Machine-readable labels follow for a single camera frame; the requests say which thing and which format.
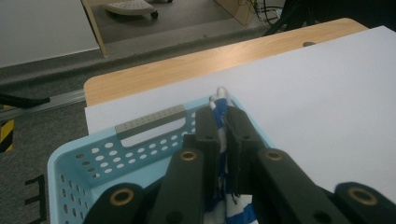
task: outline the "basket handle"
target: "basket handle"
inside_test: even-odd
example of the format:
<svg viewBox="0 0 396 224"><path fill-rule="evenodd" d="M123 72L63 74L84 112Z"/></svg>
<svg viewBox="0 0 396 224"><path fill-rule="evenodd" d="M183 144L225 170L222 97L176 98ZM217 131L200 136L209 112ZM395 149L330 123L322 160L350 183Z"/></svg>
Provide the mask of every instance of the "basket handle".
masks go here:
<svg viewBox="0 0 396 224"><path fill-rule="evenodd" d="M186 116L187 116L187 112L186 112L186 109L184 108L184 105L176 105L176 106L158 111L156 113L146 115L139 119L133 119L133 120L127 121L125 123L117 125L115 127L117 137L120 140L130 138L137 134L144 133L144 132L147 132L150 130L154 130L158 127L164 126L164 125L171 123L173 121L176 121L179 119L184 119L184 118L186 118ZM169 130L169 128L164 127L160 133L158 131L153 133L152 135L155 135L155 136L151 135L151 138L159 136L161 134L169 133L173 130Z"/></svg>

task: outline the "yellow and black hazard tape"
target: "yellow and black hazard tape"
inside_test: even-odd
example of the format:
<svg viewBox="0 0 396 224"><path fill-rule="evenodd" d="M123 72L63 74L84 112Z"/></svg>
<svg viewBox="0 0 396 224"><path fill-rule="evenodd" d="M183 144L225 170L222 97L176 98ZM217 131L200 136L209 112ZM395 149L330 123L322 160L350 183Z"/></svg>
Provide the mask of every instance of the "yellow and black hazard tape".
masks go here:
<svg viewBox="0 0 396 224"><path fill-rule="evenodd" d="M12 139L14 132L14 120L9 120L1 124L0 130L0 153L12 150Z"/></svg>

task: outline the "chair caster wheel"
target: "chair caster wheel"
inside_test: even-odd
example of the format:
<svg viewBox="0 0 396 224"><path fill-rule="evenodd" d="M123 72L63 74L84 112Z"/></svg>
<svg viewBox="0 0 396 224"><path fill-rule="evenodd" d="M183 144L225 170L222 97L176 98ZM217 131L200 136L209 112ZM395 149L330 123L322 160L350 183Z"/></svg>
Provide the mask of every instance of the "chair caster wheel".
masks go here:
<svg viewBox="0 0 396 224"><path fill-rule="evenodd" d="M154 20L157 20L157 19L158 19L158 11L151 12L150 15L151 15L151 18L152 18L152 19L154 19Z"/></svg>

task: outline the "blue and white striped cloth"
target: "blue and white striped cloth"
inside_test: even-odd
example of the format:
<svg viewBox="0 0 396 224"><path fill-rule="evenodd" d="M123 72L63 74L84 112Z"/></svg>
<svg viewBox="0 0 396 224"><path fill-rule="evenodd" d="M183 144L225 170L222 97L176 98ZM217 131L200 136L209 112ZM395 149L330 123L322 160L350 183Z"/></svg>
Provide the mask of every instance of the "blue and white striped cloth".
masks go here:
<svg viewBox="0 0 396 224"><path fill-rule="evenodd" d="M220 140L219 155L219 195L215 195L213 202L206 208L205 224L258 224L251 205L251 195L232 194L231 181L227 170L227 141L226 127L223 115L228 105L233 105L227 91L219 87L217 94L210 98L210 107L216 119Z"/></svg>

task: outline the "metal floor strip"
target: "metal floor strip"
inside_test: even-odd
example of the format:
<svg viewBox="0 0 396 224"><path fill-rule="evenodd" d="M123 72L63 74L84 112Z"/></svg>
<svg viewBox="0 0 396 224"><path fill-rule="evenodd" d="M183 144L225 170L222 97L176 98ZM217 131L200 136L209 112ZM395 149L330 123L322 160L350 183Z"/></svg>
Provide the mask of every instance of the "metal floor strip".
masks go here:
<svg viewBox="0 0 396 224"><path fill-rule="evenodd" d="M49 103L28 109L16 107L3 109L0 111L0 122L83 102L85 101L85 93L84 90L70 91L64 94L52 96L49 99Z"/></svg>

